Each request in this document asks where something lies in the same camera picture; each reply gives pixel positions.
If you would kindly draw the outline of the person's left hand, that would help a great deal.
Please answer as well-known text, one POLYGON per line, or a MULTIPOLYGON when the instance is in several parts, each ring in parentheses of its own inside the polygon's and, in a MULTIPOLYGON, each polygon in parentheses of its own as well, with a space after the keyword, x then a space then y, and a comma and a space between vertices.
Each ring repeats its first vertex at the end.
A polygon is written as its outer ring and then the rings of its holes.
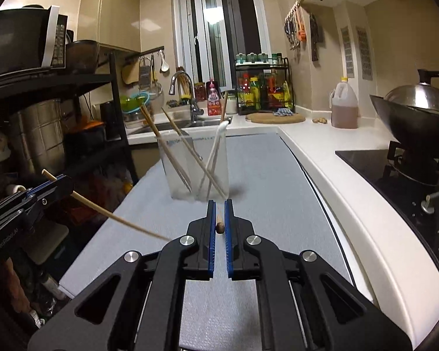
POLYGON ((28 314, 31 311, 29 299, 20 284, 20 278, 14 271, 10 257, 0 263, 0 293, 7 296, 15 312, 28 314))

